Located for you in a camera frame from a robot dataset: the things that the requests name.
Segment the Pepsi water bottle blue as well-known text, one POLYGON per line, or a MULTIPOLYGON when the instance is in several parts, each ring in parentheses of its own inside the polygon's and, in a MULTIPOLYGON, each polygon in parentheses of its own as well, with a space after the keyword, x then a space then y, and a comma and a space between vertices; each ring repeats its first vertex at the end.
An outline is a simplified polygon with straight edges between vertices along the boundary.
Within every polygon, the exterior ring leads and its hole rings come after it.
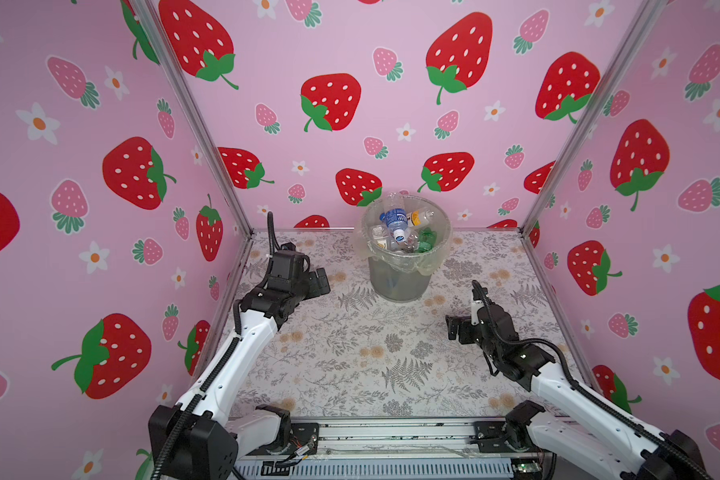
POLYGON ((404 238, 395 239, 395 249, 406 253, 415 253, 419 248, 419 239, 415 232, 410 232, 404 238))

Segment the bottle yellow white label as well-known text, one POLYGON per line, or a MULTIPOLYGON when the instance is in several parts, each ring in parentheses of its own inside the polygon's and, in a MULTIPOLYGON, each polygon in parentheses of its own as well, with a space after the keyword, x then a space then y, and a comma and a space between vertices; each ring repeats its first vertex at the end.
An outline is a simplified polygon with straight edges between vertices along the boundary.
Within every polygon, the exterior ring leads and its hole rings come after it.
POLYGON ((408 215, 408 224, 413 228, 426 227, 436 218, 436 211, 433 209, 418 209, 408 215))

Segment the Pocari Sweat bottle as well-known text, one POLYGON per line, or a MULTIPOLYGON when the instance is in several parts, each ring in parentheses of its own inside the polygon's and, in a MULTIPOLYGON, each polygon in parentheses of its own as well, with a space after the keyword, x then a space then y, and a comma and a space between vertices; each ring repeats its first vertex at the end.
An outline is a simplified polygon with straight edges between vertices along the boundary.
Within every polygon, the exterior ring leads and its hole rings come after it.
POLYGON ((401 194, 393 192, 383 199, 384 223, 393 239, 404 238, 408 234, 408 219, 404 199, 401 194))

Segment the clear bottle white green label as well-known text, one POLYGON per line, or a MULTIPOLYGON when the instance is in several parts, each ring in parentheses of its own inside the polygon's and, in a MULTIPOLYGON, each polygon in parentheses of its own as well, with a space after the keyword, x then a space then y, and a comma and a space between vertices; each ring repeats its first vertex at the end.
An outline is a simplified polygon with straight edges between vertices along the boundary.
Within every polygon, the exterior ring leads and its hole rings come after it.
POLYGON ((390 251, 392 249, 392 244, 394 243, 394 239, 391 237, 391 234, 385 225, 382 225, 382 224, 374 225, 371 228, 370 233, 371 233, 373 243, 378 248, 383 249, 383 250, 388 250, 388 251, 390 251))

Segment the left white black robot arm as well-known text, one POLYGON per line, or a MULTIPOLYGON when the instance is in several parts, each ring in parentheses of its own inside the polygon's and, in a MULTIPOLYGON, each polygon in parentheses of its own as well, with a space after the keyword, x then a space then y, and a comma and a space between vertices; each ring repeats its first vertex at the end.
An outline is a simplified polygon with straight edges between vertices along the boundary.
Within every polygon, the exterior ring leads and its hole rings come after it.
POLYGON ((160 406, 148 421, 153 479, 237 477, 236 462, 259 449, 280 453, 292 439, 288 410, 270 405, 226 427, 239 390, 258 356, 303 301, 326 295, 323 268, 294 279, 266 279, 232 307, 234 331, 208 367, 172 407, 160 406))

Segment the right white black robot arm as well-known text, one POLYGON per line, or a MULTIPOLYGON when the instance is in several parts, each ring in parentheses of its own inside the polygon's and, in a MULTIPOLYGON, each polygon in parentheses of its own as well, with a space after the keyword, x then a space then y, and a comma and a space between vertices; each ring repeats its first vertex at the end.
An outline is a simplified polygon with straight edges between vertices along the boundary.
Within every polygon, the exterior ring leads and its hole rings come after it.
POLYGON ((450 340, 480 348, 493 376, 539 397, 505 417, 501 432, 479 437, 480 449, 548 451, 598 479, 707 479, 696 442, 639 420, 576 380, 552 342, 522 339, 497 303, 478 299, 468 316, 445 318, 450 340))

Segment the grey mesh waste bin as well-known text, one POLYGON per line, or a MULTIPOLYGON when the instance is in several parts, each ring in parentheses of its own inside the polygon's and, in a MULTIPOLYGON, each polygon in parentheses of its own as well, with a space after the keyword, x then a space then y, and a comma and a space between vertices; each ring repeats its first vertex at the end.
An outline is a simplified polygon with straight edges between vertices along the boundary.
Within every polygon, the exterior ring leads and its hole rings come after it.
POLYGON ((370 281, 373 289, 380 296, 399 303, 411 302, 423 296, 427 290, 431 275, 423 276, 417 272, 405 274, 389 267, 385 262, 366 259, 368 261, 370 281))

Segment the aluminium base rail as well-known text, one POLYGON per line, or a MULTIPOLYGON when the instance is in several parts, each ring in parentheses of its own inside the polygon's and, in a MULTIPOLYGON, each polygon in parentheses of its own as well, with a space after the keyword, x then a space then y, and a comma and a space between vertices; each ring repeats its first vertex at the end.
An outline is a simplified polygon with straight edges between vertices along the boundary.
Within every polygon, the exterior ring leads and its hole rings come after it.
POLYGON ((297 418, 285 443, 221 452, 200 473, 174 457, 151 479, 555 479, 631 476, 625 457, 566 417, 542 415, 513 448, 505 422, 489 418, 297 418))

